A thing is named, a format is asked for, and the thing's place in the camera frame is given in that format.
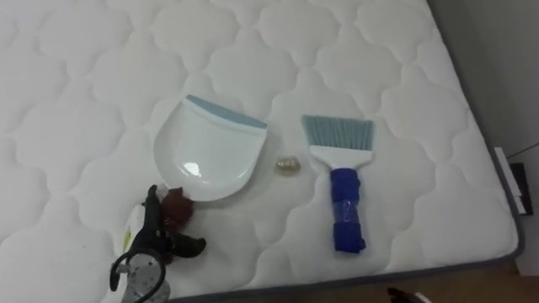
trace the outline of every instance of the brush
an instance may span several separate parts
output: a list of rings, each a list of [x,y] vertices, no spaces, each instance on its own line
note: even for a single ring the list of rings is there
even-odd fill
[[[359,253],[366,244],[357,212],[360,202],[357,169],[372,161],[373,123],[308,115],[302,117],[302,123],[311,154],[331,168],[335,250]]]

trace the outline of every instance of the dark red object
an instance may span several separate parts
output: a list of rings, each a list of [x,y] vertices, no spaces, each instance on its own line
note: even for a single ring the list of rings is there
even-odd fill
[[[163,227],[171,234],[182,230],[193,216],[193,201],[184,197],[184,189],[170,189],[161,203]]]

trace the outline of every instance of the dustpan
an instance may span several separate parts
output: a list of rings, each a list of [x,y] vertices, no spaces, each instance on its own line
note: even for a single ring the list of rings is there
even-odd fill
[[[264,122],[188,95],[157,132],[153,155],[169,188],[214,201],[247,183],[266,136]]]

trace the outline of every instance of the gray mattress border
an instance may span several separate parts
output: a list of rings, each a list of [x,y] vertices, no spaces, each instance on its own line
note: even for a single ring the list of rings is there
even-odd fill
[[[434,16],[434,19],[436,21],[436,24],[438,24],[439,19],[437,17],[437,12],[434,9],[432,9],[431,5],[430,5],[430,8]],[[446,32],[443,26],[440,27],[440,25],[438,24],[438,29],[440,31],[442,40],[444,41],[444,43],[446,43],[447,42]],[[458,264],[458,265],[445,266],[442,268],[428,268],[428,269],[414,270],[414,271],[395,273],[395,274],[378,274],[378,275],[364,276],[364,277],[352,278],[352,279],[341,279],[341,280],[320,282],[320,283],[314,283],[314,284],[271,287],[267,289],[234,290],[234,291],[225,292],[225,293],[197,295],[197,296],[191,296],[191,297],[172,299],[169,302],[170,303],[215,302],[219,300],[242,299],[242,298],[263,296],[263,295],[267,296],[267,295],[298,294],[298,293],[304,293],[304,292],[313,291],[313,290],[316,290],[316,291],[330,290],[330,289],[344,288],[344,287],[350,287],[350,286],[357,286],[361,284],[391,282],[391,281],[402,280],[402,279],[417,279],[417,278],[428,277],[428,276],[437,275],[437,274],[445,274],[445,273],[450,273],[450,272],[468,270],[468,269],[473,269],[473,268],[481,268],[481,267],[486,267],[489,265],[504,263],[504,262],[512,261],[519,255],[521,255],[525,249],[525,241],[524,241],[525,238],[524,238],[524,231],[522,230],[522,224],[520,223],[520,214],[516,208],[515,199],[513,198],[513,194],[511,193],[507,179],[505,179],[505,176],[499,164],[498,158],[496,157],[494,153],[493,145],[491,144],[490,139],[485,135],[486,132],[484,131],[483,123],[478,118],[478,115],[476,115],[477,110],[475,108],[475,105],[473,104],[473,101],[470,99],[471,94],[469,93],[469,88],[462,81],[462,78],[460,77],[462,72],[461,72],[461,68],[458,65],[457,60],[455,60],[454,52],[452,51],[451,46],[448,45],[447,43],[446,43],[446,47],[447,47],[447,50],[449,51],[449,56],[455,67],[456,74],[459,76],[459,82],[461,83],[462,91],[464,92],[464,95],[467,97],[470,110],[472,111],[473,116],[475,117],[478,123],[479,130],[483,134],[483,137],[485,138],[485,142],[487,143],[488,153],[490,154],[490,157],[493,160],[496,173],[499,175],[499,179],[505,191],[505,196],[507,197],[507,201],[509,203],[511,214],[515,221],[516,232],[518,236],[518,244],[516,246],[516,249],[513,252],[503,257],[495,258],[495,259],[491,259],[487,261],[481,261],[481,262],[475,262],[475,263],[463,263],[463,264]]]

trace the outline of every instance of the white mattress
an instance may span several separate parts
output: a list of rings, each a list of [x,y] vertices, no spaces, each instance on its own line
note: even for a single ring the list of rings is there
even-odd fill
[[[133,205],[161,183],[152,134],[187,93],[264,120],[248,186],[201,206],[206,251],[174,297],[444,268],[519,237],[425,0],[0,1],[0,294],[96,302]],[[368,248],[334,251],[328,172],[302,114],[372,119]],[[302,170],[275,174],[277,158]]]

